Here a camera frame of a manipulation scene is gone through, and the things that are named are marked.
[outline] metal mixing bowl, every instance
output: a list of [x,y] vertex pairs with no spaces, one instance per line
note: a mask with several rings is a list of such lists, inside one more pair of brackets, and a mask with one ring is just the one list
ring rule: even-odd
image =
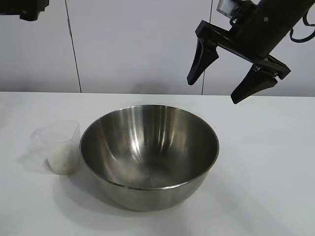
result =
[[192,113],[143,105],[96,120],[80,148],[112,200],[152,211],[175,206],[197,190],[217,159],[219,142],[213,129]]

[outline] table surface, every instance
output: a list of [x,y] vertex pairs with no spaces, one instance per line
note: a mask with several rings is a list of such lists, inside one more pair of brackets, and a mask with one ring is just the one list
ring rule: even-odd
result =
[[[114,206],[85,168],[52,174],[29,152],[30,135],[63,119],[81,134],[110,111],[170,105],[206,120],[220,153],[180,206]],[[315,98],[0,92],[1,236],[314,236]]]

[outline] robotic arm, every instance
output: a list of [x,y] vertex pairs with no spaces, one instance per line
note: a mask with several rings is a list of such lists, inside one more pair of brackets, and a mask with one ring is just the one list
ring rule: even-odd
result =
[[19,15],[20,19],[36,21],[49,0],[0,0],[0,15]]
[[250,71],[231,95],[233,102],[243,99],[277,84],[290,69],[271,55],[271,51],[287,35],[294,42],[306,42],[293,38],[293,27],[303,18],[307,26],[307,13],[315,0],[261,0],[258,5],[250,0],[220,0],[218,12],[230,18],[229,31],[202,21],[196,30],[198,37],[195,58],[187,77],[193,85],[205,69],[219,58],[216,48],[222,47],[253,63]]

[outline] flour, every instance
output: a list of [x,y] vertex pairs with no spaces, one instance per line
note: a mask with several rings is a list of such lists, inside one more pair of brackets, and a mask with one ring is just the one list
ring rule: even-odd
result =
[[58,175],[74,173],[78,165],[78,156],[75,154],[72,143],[58,145],[48,157],[51,170]]

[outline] plastic measuring cup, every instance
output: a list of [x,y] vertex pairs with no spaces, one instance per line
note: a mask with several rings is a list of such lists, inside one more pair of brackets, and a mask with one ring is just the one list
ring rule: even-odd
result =
[[47,158],[51,170],[58,175],[74,173],[79,160],[80,127],[73,120],[61,120],[35,130],[33,148]]

